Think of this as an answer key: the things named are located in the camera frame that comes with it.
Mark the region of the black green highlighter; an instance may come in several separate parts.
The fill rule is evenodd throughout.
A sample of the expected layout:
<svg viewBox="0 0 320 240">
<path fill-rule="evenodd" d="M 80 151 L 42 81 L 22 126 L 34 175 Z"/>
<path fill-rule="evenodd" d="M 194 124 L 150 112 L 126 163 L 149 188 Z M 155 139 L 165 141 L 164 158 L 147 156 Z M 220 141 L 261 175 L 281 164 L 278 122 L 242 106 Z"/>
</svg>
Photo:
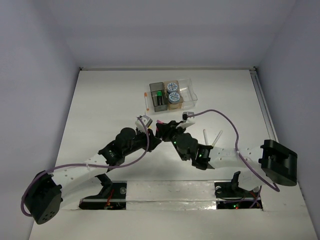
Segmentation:
<svg viewBox="0 0 320 240">
<path fill-rule="evenodd" d="M 162 106 L 164 105 L 164 102 L 163 102 L 163 93 L 162 91 L 157 91 L 156 93 L 156 100 L 157 100 L 157 105 L 158 106 Z"/>
</svg>

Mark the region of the blue-lidded round jar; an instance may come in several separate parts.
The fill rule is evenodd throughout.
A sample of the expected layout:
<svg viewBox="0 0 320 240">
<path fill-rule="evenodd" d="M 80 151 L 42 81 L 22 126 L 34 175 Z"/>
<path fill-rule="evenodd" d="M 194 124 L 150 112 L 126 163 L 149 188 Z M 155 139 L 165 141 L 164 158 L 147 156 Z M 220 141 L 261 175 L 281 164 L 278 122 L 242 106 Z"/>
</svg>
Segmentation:
<svg viewBox="0 0 320 240">
<path fill-rule="evenodd" d="M 181 96 L 178 92 L 171 92 L 168 94 L 168 102 L 170 104 L 176 104 L 181 101 Z"/>
<path fill-rule="evenodd" d="M 171 93 L 178 93 L 179 92 L 179 84 L 176 82 L 166 82 L 165 83 L 165 90 L 168 95 Z"/>
</svg>

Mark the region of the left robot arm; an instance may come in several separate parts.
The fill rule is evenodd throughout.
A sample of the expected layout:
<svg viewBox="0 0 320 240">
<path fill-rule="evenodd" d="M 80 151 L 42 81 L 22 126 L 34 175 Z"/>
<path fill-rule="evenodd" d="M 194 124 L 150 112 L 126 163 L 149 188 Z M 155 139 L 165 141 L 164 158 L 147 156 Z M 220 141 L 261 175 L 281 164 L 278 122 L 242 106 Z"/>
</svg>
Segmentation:
<svg viewBox="0 0 320 240">
<path fill-rule="evenodd" d="M 151 129 L 141 132 L 125 127 L 115 140 L 85 162 L 60 165 L 39 172 L 22 195 L 21 211 L 25 216 L 32 217 L 38 225 L 44 224 L 58 213 L 69 192 L 95 177 L 100 180 L 94 184 L 93 191 L 104 198 L 111 191 L 107 172 L 125 168 L 126 156 L 140 149 L 145 153 L 152 152 L 160 143 L 161 140 Z"/>
</svg>

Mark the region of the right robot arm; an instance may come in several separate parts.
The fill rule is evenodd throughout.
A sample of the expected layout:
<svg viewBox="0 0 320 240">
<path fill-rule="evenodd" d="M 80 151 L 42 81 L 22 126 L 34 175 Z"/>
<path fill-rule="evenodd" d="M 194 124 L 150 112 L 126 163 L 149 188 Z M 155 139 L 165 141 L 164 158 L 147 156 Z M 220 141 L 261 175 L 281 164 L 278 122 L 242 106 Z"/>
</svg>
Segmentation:
<svg viewBox="0 0 320 240">
<path fill-rule="evenodd" d="M 235 196 L 242 196 L 268 183 L 292 187 L 297 185 L 298 155 L 284 145 L 266 139 L 261 146 L 220 148 L 200 144 L 190 133 L 186 122 L 156 123 L 156 137 L 171 142 L 183 161 L 191 161 L 200 170 L 236 168 L 236 180 L 230 183 Z"/>
</svg>

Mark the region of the orange-capped white marker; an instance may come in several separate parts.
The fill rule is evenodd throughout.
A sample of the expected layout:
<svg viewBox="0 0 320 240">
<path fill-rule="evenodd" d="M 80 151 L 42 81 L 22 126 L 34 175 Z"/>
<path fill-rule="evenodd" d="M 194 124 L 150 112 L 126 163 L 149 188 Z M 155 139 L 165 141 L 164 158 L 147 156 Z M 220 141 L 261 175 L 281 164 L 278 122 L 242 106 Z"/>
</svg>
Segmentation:
<svg viewBox="0 0 320 240">
<path fill-rule="evenodd" d="M 144 102 L 145 102 L 145 109 L 148 112 L 150 110 L 149 103 L 148 103 L 148 95 L 147 92 L 144 92 Z"/>
</svg>

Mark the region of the pale yellow white marker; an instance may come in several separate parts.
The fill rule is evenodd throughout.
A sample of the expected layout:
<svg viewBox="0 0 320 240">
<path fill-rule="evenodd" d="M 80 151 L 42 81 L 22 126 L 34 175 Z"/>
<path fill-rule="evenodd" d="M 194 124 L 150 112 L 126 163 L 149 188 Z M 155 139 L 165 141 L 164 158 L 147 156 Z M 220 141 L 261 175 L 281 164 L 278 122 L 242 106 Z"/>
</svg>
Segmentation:
<svg viewBox="0 0 320 240">
<path fill-rule="evenodd" d="M 219 133 L 217 134 L 217 136 L 215 137 L 214 141 L 211 144 L 212 147 L 214 147 L 217 144 L 217 142 L 220 139 L 222 134 L 223 134 L 223 130 L 220 130 Z"/>
</svg>

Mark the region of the peach-capped white marker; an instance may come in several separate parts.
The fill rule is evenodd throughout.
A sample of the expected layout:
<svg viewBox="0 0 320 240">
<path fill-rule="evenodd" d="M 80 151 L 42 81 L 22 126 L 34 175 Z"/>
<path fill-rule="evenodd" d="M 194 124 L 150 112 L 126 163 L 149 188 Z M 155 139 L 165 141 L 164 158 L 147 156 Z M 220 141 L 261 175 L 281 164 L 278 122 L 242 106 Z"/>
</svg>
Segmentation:
<svg viewBox="0 0 320 240">
<path fill-rule="evenodd" d="M 209 145 L 209 141 L 208 141 L 208 135 L 207 135 L 206 129 L 203 129 L 202 132 L 203 132 L 204 143 L 205 143 L 206 146 L 208 146 Z"/>
</svg>

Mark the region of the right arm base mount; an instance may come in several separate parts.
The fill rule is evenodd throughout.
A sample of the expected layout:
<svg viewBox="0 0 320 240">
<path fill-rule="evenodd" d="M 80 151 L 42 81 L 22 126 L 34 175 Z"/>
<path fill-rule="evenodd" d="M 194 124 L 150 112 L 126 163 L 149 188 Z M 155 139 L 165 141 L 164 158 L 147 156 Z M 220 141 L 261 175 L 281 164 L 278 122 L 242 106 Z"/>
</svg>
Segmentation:
<svg viewBox="0 0 320 240">
<path fill-rule="evenodd" d="M 251 191 L 232 185 L 231 182 L 218 181 L 214 183 L 216 208 L 218 210 L 262 209 L 261 187 Z"/>
</svg>

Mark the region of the smoky grey plastic bin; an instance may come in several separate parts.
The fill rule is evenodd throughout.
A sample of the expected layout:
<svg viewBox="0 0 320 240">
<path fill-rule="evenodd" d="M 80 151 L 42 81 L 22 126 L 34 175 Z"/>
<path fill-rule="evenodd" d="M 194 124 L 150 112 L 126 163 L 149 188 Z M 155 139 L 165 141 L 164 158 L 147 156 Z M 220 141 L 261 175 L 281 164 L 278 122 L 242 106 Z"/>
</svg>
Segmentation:
<svg viewBox="0 0 320 240">
<path fill-rule="evenodd" d="M 168 110 L 168 104 L 165 97 L 165 88 L 163 82 L 149 84 L 151 99 L 154 111 L 163 112 Z"/>
</svg>

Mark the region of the clear plastic bin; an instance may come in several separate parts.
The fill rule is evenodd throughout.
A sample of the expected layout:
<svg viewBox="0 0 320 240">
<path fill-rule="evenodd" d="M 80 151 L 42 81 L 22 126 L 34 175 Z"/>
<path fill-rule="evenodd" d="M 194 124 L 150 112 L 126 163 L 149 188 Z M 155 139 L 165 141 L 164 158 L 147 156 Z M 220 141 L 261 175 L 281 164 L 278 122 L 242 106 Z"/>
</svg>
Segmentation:
<svg viewBox="0 0 320 240">
<path fill-rule="evenodd" d="M 182 108 L 192 109 L 196 106 L 198 97 L 194 92 L 192 80 L 190 78 L 179 79 L 180 96 L 183 98 Z"/>
</svg>

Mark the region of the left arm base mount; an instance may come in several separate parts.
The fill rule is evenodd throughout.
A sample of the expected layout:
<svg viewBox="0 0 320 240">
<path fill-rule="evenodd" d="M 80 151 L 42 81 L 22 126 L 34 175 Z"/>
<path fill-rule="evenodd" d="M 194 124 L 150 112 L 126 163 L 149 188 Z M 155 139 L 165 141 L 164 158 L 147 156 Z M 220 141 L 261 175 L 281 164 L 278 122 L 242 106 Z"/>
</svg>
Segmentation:
<svg viewBox="0 0 320 240">
<path fill-rule="evenodd" d="M 113 182 L 104 186 L 97 195 L 80 200 L 81 210 L 125 210 L 127 208 L 127 182 Z"/>
</svg>

